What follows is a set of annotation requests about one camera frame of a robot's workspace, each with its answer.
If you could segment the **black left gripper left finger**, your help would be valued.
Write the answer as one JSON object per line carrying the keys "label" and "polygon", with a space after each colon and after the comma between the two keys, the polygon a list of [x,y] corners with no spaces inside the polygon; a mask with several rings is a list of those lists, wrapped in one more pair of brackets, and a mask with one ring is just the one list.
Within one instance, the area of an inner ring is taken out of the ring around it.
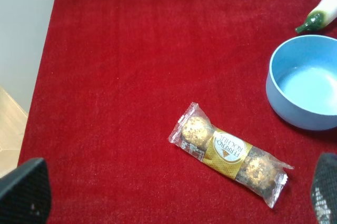
{"label": "black left gripper left finger", "polygon": [[47,223],[51,206],[45,159],[32,158],[1,178],[1,223]]}

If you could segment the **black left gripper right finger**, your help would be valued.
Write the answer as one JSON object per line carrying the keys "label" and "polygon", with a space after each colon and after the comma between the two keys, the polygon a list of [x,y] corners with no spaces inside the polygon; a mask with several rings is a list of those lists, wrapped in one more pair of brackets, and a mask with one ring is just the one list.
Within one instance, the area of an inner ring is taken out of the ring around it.
{"label": "black left gripper right finger", "polygon": [[316,163],[311,203],[318,223],[336,223],[336,154],[322,153]]}

